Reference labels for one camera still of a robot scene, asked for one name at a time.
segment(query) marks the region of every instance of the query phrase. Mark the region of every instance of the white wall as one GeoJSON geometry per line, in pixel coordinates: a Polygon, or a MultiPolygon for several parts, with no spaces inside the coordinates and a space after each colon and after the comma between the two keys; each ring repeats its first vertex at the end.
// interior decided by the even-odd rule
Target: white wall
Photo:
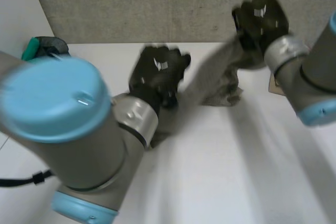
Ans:
{"type": "Polygon", "coordinates": [[[38,0],[0,0],[0,50],[20,58],[30,38],[53,36],[38,0]]]}

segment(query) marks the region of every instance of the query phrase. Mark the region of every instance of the white tabletop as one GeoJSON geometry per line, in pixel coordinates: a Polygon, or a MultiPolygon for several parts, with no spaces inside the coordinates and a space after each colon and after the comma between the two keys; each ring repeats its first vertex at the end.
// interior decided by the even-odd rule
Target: white tabletop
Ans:
{"type": "MultiPolygon", "coordinates": [[[[187,85],[218,43],[175,44],[192,55],[187,85]]],[[[70,45],[92,62],[112,94],[127,90],[142,44],[70,45]]],[[[243,98],[233,108],[199,107],[178,135],[145,153],[116,224],[336,223],[336,124],[309,130],[286,98],[268,93],[270,72],[240,71],[243,98]]],[[[9,140],[2,177],[43,169],[9,140]]],[[[0,189],[2,222],[76,223],[49,208],[59,181],[0,189]]]]}

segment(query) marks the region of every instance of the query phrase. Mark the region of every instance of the gray cloth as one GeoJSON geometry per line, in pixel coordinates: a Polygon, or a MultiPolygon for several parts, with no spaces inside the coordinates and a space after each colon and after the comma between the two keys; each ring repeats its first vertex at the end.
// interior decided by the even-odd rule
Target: gray cloth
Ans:
{"type": "Polygon", "coordinates": [[[183,127],[199,105],[234,106],[240,101],[239,68],[255,69],[264,66],[262,55],[245,53],[239,39],[232,38],[206,58],[192,82],[178,94],[178,108],[160,110],[159,125],[151,142],[156,147],[168,136],[183,127]]]}

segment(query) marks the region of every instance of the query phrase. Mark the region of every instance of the teal object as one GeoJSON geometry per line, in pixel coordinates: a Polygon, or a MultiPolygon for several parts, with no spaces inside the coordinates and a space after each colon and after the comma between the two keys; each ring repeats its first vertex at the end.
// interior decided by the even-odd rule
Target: teal object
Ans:
{"type": "Polygon", "coordinates": [[[63,143],[96,129],[111,109],[99,71],[78,58],[45,58],[2,82],[0,116],[27,140],[63,143]]]}
{"type": "Polygon", "coordinates": [[[55,212],[85,224],[111,224],[118,215],[117,211],[98,206],[59,191],[51,202],[55,212]]]}
{"type": "Polygon", "coordinates": [[[307,126],[332,123],[336,121],[336,99],[311,105],[299,112],[297,115],[307,126]]]}
{"type": "Polygon", "coordinates": [[[336,12],[331,16],[329,25],[331,30],[336,34],[336,12]]]}
{"type": "Polygon", "coordinates": [[[26,50],[22,54],[21,60],[25,61],[32,60],[35,57],[39,46],[40,46],[39,40],[37,38],[31,38],[26,50]]]}

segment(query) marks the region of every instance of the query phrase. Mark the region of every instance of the silver metal ring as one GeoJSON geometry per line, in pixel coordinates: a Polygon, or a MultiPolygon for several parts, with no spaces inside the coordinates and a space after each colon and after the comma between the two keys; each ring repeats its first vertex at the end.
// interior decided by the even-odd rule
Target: silver metal ring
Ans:
{"type": "Polygon", "coordinates": [[[291,35],[285,35],[276,39],[267,48],[264,61],[271,72],[275,73],[289,59],[308,53],[309,48],[302,40],[291,35]]]}
{"type": "Polygon", "coordinates": [[[153,108],[139,98],[125,96],[117,101],[113,111],[117,121],[142,135],[148,147],[159,123],[153,108]]]}

